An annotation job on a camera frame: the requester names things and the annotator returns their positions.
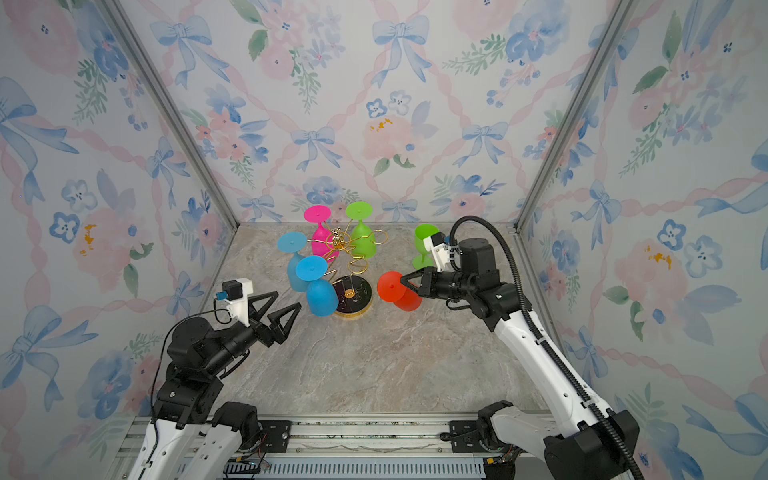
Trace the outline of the red wine glass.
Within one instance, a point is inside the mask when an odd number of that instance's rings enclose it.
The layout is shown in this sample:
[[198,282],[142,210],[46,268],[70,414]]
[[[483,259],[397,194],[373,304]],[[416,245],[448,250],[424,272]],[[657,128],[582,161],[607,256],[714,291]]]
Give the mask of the red wine glass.
[[401,283],[402,274],[396,271],[384,273],[378,280],[377,293],[380,299],[393,304],[402,311],[417,310],[422,298]]

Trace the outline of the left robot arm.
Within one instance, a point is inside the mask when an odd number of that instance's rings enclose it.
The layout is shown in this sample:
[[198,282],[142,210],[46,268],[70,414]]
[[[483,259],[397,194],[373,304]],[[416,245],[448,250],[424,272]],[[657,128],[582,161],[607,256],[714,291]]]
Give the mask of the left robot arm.
[[291,421],[260,420],[252,404],[214,405],[224,379],[244,363],[254,344],[270,347],[288,339],[302,306],[275,310],[277,298],[277,292],[269,292],[241,300],[244,319],[221,329],[201,315],[171,329],[171,361],[129,478],[225,479],[230,464],[254,475],[265,469],[267,454],[287,451]]

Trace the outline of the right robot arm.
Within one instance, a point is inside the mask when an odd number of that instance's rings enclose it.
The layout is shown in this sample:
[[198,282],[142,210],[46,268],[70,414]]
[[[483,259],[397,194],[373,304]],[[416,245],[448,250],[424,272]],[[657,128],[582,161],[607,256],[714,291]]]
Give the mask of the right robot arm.
[[555,479],[638,478],[637,421],[603,400],[554,346],[518,286],[501,280],[488,241],[472,238],[451,246],[436,233],[423,246],[432,265],[403,276],[402,285],[421,298],[459,301],[482,320],[514,353],[551,414],[545,419],[496,402],[478,413],[484,447],[531,454]]

